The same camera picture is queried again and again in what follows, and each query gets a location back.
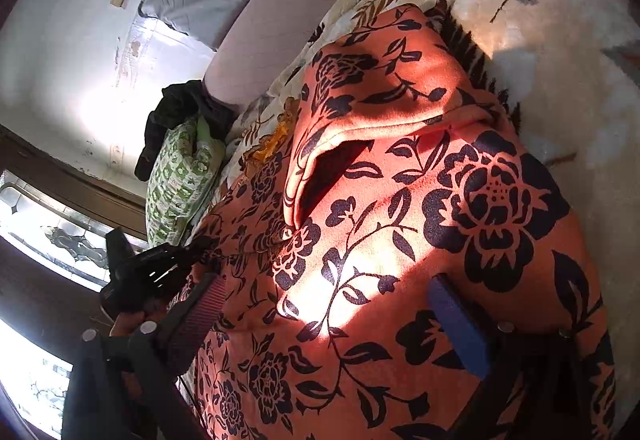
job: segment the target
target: window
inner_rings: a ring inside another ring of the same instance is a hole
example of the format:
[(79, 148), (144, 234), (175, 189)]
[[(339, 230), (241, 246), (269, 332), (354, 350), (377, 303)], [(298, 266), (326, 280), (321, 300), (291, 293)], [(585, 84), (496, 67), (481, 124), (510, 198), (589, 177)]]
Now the window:
[(20, 416), (60, 438), (71, 364), (48, 354), (0, 321), (0, 380)]
[[(111, 227), (88, 218), (4, 171), (0, 235), (58, 274), (96, 292), (109, 282), (105, 236)], [(148, 248), (127, 235), (135, 252)]]

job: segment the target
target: orange blanket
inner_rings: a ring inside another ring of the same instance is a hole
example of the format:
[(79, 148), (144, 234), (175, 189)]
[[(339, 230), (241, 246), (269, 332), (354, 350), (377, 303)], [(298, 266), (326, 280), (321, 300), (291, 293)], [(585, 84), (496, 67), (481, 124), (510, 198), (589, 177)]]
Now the orange blanket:
[(446, 272), (495, 321), (576, 333), (604, 438), (614, 375), (596, 270), (494, 95), (414, 6), (329, 44), (305, 78), (295, 130), (198, 231), (210, 250), (195, 277), (221, 263), (226, 279), (197, 358), (211, 435), (442, 438), (478, 385), (426, 298)]

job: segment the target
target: green patterned pillow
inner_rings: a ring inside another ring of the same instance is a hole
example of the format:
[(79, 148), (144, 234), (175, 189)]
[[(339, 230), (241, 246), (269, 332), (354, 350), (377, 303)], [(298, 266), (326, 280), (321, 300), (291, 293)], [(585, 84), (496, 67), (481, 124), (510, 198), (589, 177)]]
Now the green patterned pillow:
[(146, 236), (150, 246), (177, 245), (211, 189), (225, 156), (201, 116), (169, 130), (146, 189)]

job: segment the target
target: metal screw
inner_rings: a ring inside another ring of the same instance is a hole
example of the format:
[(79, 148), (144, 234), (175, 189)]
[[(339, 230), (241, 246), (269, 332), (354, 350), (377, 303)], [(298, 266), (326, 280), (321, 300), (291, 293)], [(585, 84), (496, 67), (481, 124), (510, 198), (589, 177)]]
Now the metal screw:
[(504, 334), (510, 334), (515, 329), (516, 327), (513, 325), (513, 323), (510, 323), (508, 321), (500, 321), (498, 323), (498, 330), (500, 330)]
[(89, 343), (90, 341), (93, 341), (97, 336), (98, 336), (98, 332), (96, 332), (93, 328), (89, 328), (88, 330), (85, 330), (84, 332), (82, 332), (82, 340), (85, 343)]
[(140, 331), (142, 333), (144, 333), (145, 335), (148, 335), (148, 334), (152, 334), (154, 331), (156, 331), (156, 328), (158, 328), (158, 325), (155, 322), (153, 322), (153, 321), (145, 321), (140, 326)]

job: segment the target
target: blue gripper pad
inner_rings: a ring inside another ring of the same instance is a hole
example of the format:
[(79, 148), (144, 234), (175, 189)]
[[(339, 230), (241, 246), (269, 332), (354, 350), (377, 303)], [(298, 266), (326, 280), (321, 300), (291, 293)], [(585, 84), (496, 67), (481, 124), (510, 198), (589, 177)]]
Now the blue gripper pad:
[(465, 369), (484, 380), (491, 370), (492, 338), (481, 330), (446, 274), (432, 277), (429, 305)]

